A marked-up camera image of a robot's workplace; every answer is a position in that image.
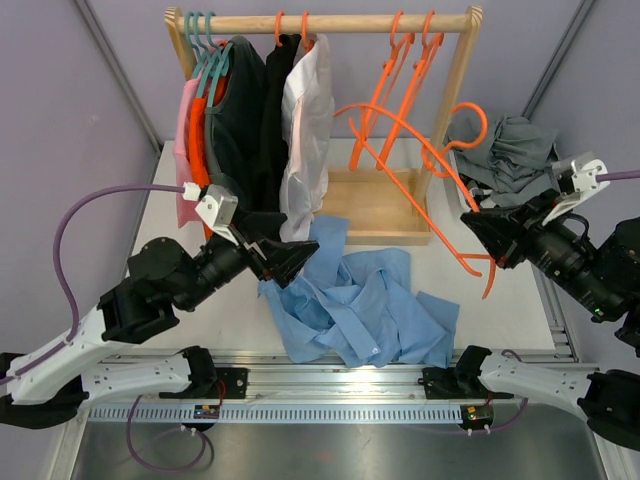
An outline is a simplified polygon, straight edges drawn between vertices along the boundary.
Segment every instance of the orange hanger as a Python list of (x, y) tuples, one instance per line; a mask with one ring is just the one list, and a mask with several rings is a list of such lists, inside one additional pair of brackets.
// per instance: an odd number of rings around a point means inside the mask
[[(434, 10), (429, 12), (425, 19), (424, 27), (422, 28), (422, 54), (420, 56), (420, 60), (413, 64), (414, 72), (411, 76), (411, 81), (409, 82), (404, 98), (402, 99), (402, 103), (400, 104), (400, 110), (398, 111), (398, 116), (402, 119), (406, 119), (409, 116), (416, 98), (418, 97), (418, 93), (420, 92), (420, 88), (422, 87), (422, 83), (429, 73), (429, 69), (431, 68), (431, 64), (433, 63), (438, 48), (440, 48), (440, 45), (442, 45), (444, 40), (444, 34), (438, 33), (430, 42), (427, 42), (429, 24), (434, 14)], [(398, 138), (398, 134), (401, 130), (402, 127), (398, 123), (394, 123), (391, 127), (391, 131), (389, 132), (389, 135), (387, 135), (384, 146), (380, 151), (380, 159), (382, 160), (382, 163), (387, 162), (391, 149), (393, 148), (393, 144), (396, 141), (396, 138)], [(378, 164), (376, 168), (378, 170), (382, 170), (381, 164)]]
[(276, 15), (276, 28), (273, 32), (273, 35), (276, 37), (276, 47), (281, 47), (282, 42), (280, 41), (280, 20), (282, 20), (282, 16), (284, 15), (284, 10), (280, 10)]
[[(482, 110), (480, 107), (478, 107), (474, 103), (464, 102), (464, 103), (460, 103), (460, 104), (456, 105), (455, 108), (452, 110), (452, 113), (457, 112), (459, 108), (462, 108), (462, 106), (464, 106), (465, 108), (470, 108), (470, 109), (474, 110), (476, 113), (478, 113), (479, 111)], [(482, 125), (480, 127), (481, 131), (484, 131), (484, 129), (487, 128), (484, 125), (484, 121), (486, 121), (486, 117), (483, 117), (479, 113), (478, 113), (478, 115), (480, 116), (481, 121), (483, 121), (483, 123), (482, 123)], [(483, 140), (484, 140), (484, 135), (478, 135), (478, 137), (473, 142), (470, 142), (470, 143), (469, 142), (463, 142), (461, 140), (452, 140), (451, 142), (447, 143), (447, 145), (445, 145), (445, 147), (440, 151), (440, 155), (441, 155), (441, 157), (443, 159), (445, 159), (447, 153), (449, 153), (449, 150), (451, 150), (452, 148), (454, 148), (454, 147), (460, 148), (460, 149), (476, 148), (478, 145), (480, 145), (482, 143)], [(422, 162), (424, 163), (424, 166), (427, 167), (427, 169), (433, 175), (435, 175), (438, 178), (446, 178), (446, 177), (450, 176), (449, 172), (440, 172), (440, 171), (438, 171), (438, 169), (433, 164), (433, 162), (431, 162), (431, 160), (429, 160), (429, 155), (428, 155), (427, 149), (425, 148), (424, 145), (422, 146), (422, 150), (421, 150), (420, 153), (422, 155)]]
[(307, 39), (307, 20), (309, 17), (309, 10), (305, 10), (302, 14), (302, 28), (300, 28), (300, 33), (302, 36), (302, 45), (304, 46), (304, 51), (309, 53), (316, 42), (313, 40), (309, 41)]
[[(471, 209), (474, 212), (479, 211), (478, 205), (476, 204), (475, 200), (473, 199), (473, 196), (471, 195), (469, 190), (466, 188), (466, 186), (464, 185), (464, 183), (462, 182), (460, 177), (452, 169), (451, 165), (449, 165), (442, 158), (442, 152), (438, 152), (433, 147), (433, 145), (431, 145), (431, 143), (422, 134), (420, 134), (420, 132), (418, 132), (413, 126), (411, 126), (409, 123), (407, 123), (407, 121), (405, 119), (400, 118), (399, 115), (397, 115), (397, 114), (395, 114), (395, 113), (393, 113), (393, 112), (391, 112), (391, 111), (389, 111), (389, 110), (387, 110), (387, 109), (385, 109), (385, 108), (383, 108), (383, 107), (381, 107), (379, 105), (373, 105), (373, 104), (367, 104), (367, 103), (355, 103), (355, 104), (352, 104), (352, 105), (348, 105), (348, 106), (343, 107), (340, 110), (338, 110), (335, 114), (336, 115), (340, 115), (341, 113), (344, 113), (346, 110), (353, 109), (353, 108), (360, 108), (361, 121), (364, 121), (365, 110), (366, 109), (372, 109), (372, 110), (376, 110), (377, 112), (379, 112), (379, 113), (381, 113), (383, 115), (388, 116), (389, 118), (391, 118), (392, 120), (394, 120), (395, 122), (400, 124), (401, 127), (407, 129), (412, 135), (414, 135), (422, 143), (423, 147), (426, 147), (426, 149), (429, 151), (429, 153), (431, 153), (438, 160), (438, 162), (442, 165), (442, 167), (447, 171), (449, 176), (452, 177), (452, 179), (456, 182), (458, 188), (460, 188), (460, 190), (462, 191), (463, 195), (465, 196), (465, 198), (469, 202), (469, 205), (471, 206)], [(468, 145), (478, 145), (479, 143), (481, 143), (484, 140), (484, 137), (487, 134), (488, 122), (487, 122), (487, 117), (484, 114), (484, 112), (482, 111), (482, 109), (480, 107), (478, 107), (477, 105), (473, 104), (473, 103), (465, 102), (465, 103), (460, 103), (460, 104), (456, 105), (453, 108), (452, 113), (455, 113), (455, 112), (457, 112), (458, 110), (460, 110), (462, 108), (471, 108), (480, 116), (480, 121), (481, 121), (480, 134), (478, 135), (478, 137), (473, 142), (471, 142), (469, 144), (464, 143), (464, 142), (459, 142), (458, 144), (453, 144), (453, 142), (451, 142), (451, 144), (447, 145), (445, 147), (445, 149), (443, 149), (443, 152), (448, 151), (453, 146), (460, 146), (460, 147), (465, 148)], [(391, 178), (393, 183), (395, 183), (396, 186), (400, 189), (400, 191), (407, 197), (407, 199), (411, 202), (411, 204), (417, 210), (417, 212), (420, 214), (420, 216), (427, 222), (429, 227), (431, 227), (431, 229), (434, 231), (434, 233), (440, 238), (440, 240), (442, 240), (442, 243), (444, 243), (444, 245), (447, 247), (447, 249), (453, 254), (454, 257), (456, 257), (456, 259), (458, 260), (460, 265), (462, 265), (462, 267), (467, 272), (469, 272), (471, 275), (476, 276), (476, 277), (482, 276), (482, 274), (480, 272), (478, 272), (478, 271), (474, 270), (473, 268), (471, 268), (471, 266), (467, 263), (466, 259), (470, 259), (470, 260), (471, 259), (488, 259), (490, 261), (489, 277), (488, 277), (488, 281), (487, 281), (487, 286), (485, 287), (485, 291), (484, 291), (483, 296), (482, 296), (483, 299), (486, 298), (489, 295), (489, 292), (491, 291), (491, 287), (493, 286), (493, 282), (494, 282), (494, 279), (495, 279), (496, 268), (495, 268), (495, 261), (493, 260), (493, 258), (490, 255), (486, 255), (486, 254), (460, 253), (460, 252), (458, 252), (455, 249), (455, 247), (451, 244), (451, 242), (449, 242), (449, 240), (444, 236), (442, 231), (440, 231), (440, 229), (429, 218), (429, 215), (427, 215), (427, 213), (424, 211), (422, 206), (416, 201), (415, 198), (413, 198), (413, 195), (411, 195), (411, 193), (406, 189), (406, 187), (402, 184), (402, 182), (400, 180), (398, 180), (398, 178), (393, 174), (393, 171), (389, 167), (387, 167), (387, 165), (382, 161), (382, 159), (377, 154), (377, 152), (369, 145), (369, 143), (364, 138), (361, 137), (361, 132), (358, 131), (358, 129), (356, 128), (356, 126), (355, 126), (355, 124), (353, 122), (353, 118), (349, 118), (349, 126), (351, 127), (351, 130), (353, 131), (354, 135), (357, 138), (359, 138), (360, 142), (362, 142), (364, 144), (364, 148), (366, 148), (367, 151), (371, 154), (371, 156), (373, 158), (375, 158), (375, 160), (376, 160), (377, 164), (380, 166), (380, 168), (382, 170), (384, 170), (387, 175), (389, 175), (389, 177)]]
[[(378, 104), (378, 98), (382, 94), (382, 90), (384, 89), (387, 79), (391, 76), (391, 74), (393, 73), (393, 69), (396, 66), (396, 62), (398, 60), (398, 55), (400, 53), (400, 50), (404, 49), (402, 54), (402, 59), (398, 64), (398, 68), (395, 71), (393, 78), (391, 79), (391, 83), (389, 84), (389, 86), (385, 91), (382, 101), (379, 103), (379, 105), (381, 106), (384, 106), (386, 104), (389, 98), (389, 95), (391, 94), (391, 90), (393, 89), (393, 86), (395, 85), (396, 80), (398, 79), (398, 75), (402, 70), (402, 66), (404, 65), (404, 62), (407, 59), (407, 55), (409, 54), (409, 49), (411, 48), (411, 45), (415, 40), (415, 35), (413, 33), (407, 33), (403, 35), (402, 39), (398, 44), (396, 44), (395, 42), (398, 22), (400, 21), (400, 17), (403, 14), (404, 12), (402, 10), (399, 10), (398, 13), (396, 13), (395, 18), (393, 19), (393, 25), (391, 26), (391, 36), (389, 37), (389, 44), (391, 45), (391, 53), (389, 54), (389, 59), (382, 64), (382, 75), (380, 76), (380, 79), (378, 80), (378, 85), (376, 86), (376, 89), (373, 92), (373, 96), (371, 97), (370, 103), (372, 104), (376, 104), (376, 105)], [(353, 151), (351, 152), (351, 160), (349, 161), (350, 170), (353, 171), (356, 168), (358, 168), (360, 153), (362, 152), (362, 149), (364, 147), (361, 139), (364, 139), (365, 141), (368, 139), (369, 135), (371, 134), (371, 132), (373, 131), (373, 128), (376, 125), (376, 122), (378, 121), (379, 116), (380, 116), (379, 112), (367, 110), (365, 114), (365, 121), (361, 125), (362, 136), (356, 139), (356, 142), (353, 145)]]

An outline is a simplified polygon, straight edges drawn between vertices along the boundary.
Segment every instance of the gray floor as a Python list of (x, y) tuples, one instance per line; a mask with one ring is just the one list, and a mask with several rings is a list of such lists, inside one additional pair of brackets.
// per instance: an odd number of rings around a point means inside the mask
[[(500, 418), (515, 410), (502, 407)], [(168, 425), (134, 426), (143, 447)], [(578, 419), (546, 406), (530, 406), (514, 428), (467, 438), (425, 425), (233, 425), (209, 430), (215, 461), (172, 478), (265, 479), (604, 479), (593, 437)], [(128, 458), (124, 424), (87, 426), (73, 479), (152, 479)], [(150, 446), (142, 457), (163, 466), (188, 462), (199, 441), (185, 434)]]

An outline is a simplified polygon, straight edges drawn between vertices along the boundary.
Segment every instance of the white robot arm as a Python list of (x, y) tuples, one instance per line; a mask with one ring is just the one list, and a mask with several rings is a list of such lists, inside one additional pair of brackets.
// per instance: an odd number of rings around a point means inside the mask
[(279, 242), (281, 213), (245, 212), (219, 185), (185, 185), (187, 200), (215, 235), (191, 257), (170, 238), (147, 243), (128, 260), (129, 276), (103, 295), (80, 321), (28, 355), (0, 355), (0, 422), (46, 428), (79, 409), (118, 397), (159, 393), (162, 398), (204, 397), (216, 381), (209, 352), (189, 347), (155, 362), (104, 366), (105, 358), (173, 328), (178, 310), (193, 310), (245, 268), (286, 286), (318, 245)]
[(455, 367), (425, 368), (427, 398), (519, 395), (585, 421), (601, 437), (640, 451), (640, 376), (610, 370), (576, 373), (521, 363), (471, 345)]

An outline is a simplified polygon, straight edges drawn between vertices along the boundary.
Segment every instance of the hanger hook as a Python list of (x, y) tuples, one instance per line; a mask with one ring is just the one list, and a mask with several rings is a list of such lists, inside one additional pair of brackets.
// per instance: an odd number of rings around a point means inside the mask
[(404, 15), (404, 11), (398, 10), (398, 13), (396, 13), (396, 16), (393, 18), (393, 25), (391, 26), (391, 38), (389, 39), (391, 48), (396, 48), (396, 30), (398, 28), (398, 22), (400, 22), (400, 17), (402, 15)]
[(193, 12), (187, 12), (184, 16), (184, 38), (187, 40), (189, 46), (196, 51), (196, 59), (200, 61), (200, 50), (193, 44), (191, 40), (191, 32), (189, 31), (189, 24), (193, 18)]
[(208, 12), (204, 17), (204, 32), (207, 37), (207, 42), (209, 45), (217, 50), (220, 50), (220, 47), (213, 41), (211, 38), (211, 17), (215, 17), (216, 14), (214, 12)]
[(447, 145), (442, 149), (442, 152), (440, 152), (440, 155), (442, 157), (444, 157), (445, 154), (449, 150), (451, 150), (453, 147), (457, 147), (457, 148), (476, 148), (478, 145), (480, 145), (482, 143), (482, 141), (484, 140), (484, 137), (487, 136), (487, 131), (489, 130), (489, 122), (487, 121), (487, 115), (484, 113), (484, 110), (482, 110), (475, 103), (462, 102), (462, 103), (457, 104), (455, 107), (453, 107), (453, 109), (451, 110), (451, 114), (453, 115), (458, 110), (462, 110), (463, 108), (468, 108), (468, 109), (473, 110), (474, 112), (476, 112), (476, 114), (480, 118), (480, 133), (478, 134), (476, 139), (473, 142), (470, 142), (470, 143), (469, 142), (462, 142), (460, 140), (453, 140), (453, 141), (447, 143)]
[(202, 48), (205, 53), (209, 53), (209, 51), (207, 50), (207, 46), (204, 43), (202, 43), (202, 40), (200, 40), (200, 35), (198, 35), (198, 19), (200, 17), (204, 17), (204, 13), (193, 12), (193, 36), (198, 46)]
[(424, 27), (422, 27), (422, 47), (427, 48), (427, 35), (429, 33), (429, 24), (431, 23), (431, 17), (435, 14), (435, 10), (431, 10), (427, 14), (427, 18), (424, 21)]
[(276, 47), (282, 46), (282, 42), (280, 41), (280, 20), (282, 19), (283, 15), (284, 15), (284, 10), (280, 10), (276, 15), (276, 28), (275, 28), (275, 32), (273, 33), (273, 35), (276, 37)]
[(315, 45), (316, 42), (314, 42), (313, 40), (308, 40), (307, 39), (307, 20), (309, 17), (309, 10), (305, 10), (304, 13), (302, 14), (302, 28), (301, 30), (301, 34), (302, 34), (302, 45), (304, 46), (304, 51), (309, 53), (311, 51), (311, 49), (313, 48), (313, 46)]

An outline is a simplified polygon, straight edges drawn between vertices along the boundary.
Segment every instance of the white table surface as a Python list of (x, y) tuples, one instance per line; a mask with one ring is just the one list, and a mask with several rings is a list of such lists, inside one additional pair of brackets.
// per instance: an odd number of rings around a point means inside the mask
[[(379, 142), (372, 140), (371, 143), (379, 150)], [(332, 140), (330, 165), (345, 166), (352, 146), (353, 140)], [(172, 148), (173, 142), (165, 143), (154, 183), (175, 185)], [(419, 148), (414, 139), (399, 139), (389, 164), (394, 167), (416, 166), (420, 159)], [(373, 165), (367, 156), (363, 154), (361, 167)], [(434, 178), (428, 195), (432, 219), (458, 251), (483, 253), (480, 242), (459, 220), (461, 206), (450, 185)], [(134, 253), (159, 236), (176, 239), (191, 255), (195, 255), (204, 243), (201, 224), (192, 222), (177, 228), (174, 195), (151, 192)], [(345, 253), (376, 248), (380, 247), (348, 246)], [(475, 344), (493, 349), (513, 348), (524, 353), (555, 351), (532, 267), (528, 263), (509, 271), (498, 269), (489, 298), (482, 300), (486, 275), (477, 278), (468, 274), (435, 235), (427, 246), (402, 248), (411, 254), (414, 293), (422, 290), (460, 304), (456, 349)], [(472, 262), (474, 268), (488, 273), (487, 261)], [(225, 352), (285, 354), (269, 305), (264, 297), (257, 296), (257, 285), (257, 279), (246, 270), (204, 301), (195, 312), (177, 312), (180, 325), (152, 338), (142, 348), (178, 350), (200, 345)]]

